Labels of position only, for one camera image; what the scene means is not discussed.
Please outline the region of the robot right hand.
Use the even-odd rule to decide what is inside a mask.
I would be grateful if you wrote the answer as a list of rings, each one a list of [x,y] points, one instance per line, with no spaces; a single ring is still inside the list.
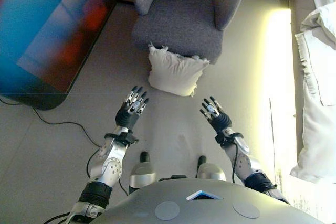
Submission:
[[[220,103],[213,96],[210,96],[210,100],[203,99],[203,109],[200,109],[200,112],[216,133],[222,132],[224,135],[229,136],[232,133],[232,121],[230,117],[224,112]]]

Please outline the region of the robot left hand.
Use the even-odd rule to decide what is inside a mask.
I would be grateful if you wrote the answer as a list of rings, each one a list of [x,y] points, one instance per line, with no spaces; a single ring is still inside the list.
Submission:
[[[117,126],[126,127],[129,130],[134,128],[149,101],[146,98],[147,92],[142,91],[143,87],[135,86],[127,95],[115,117]]]

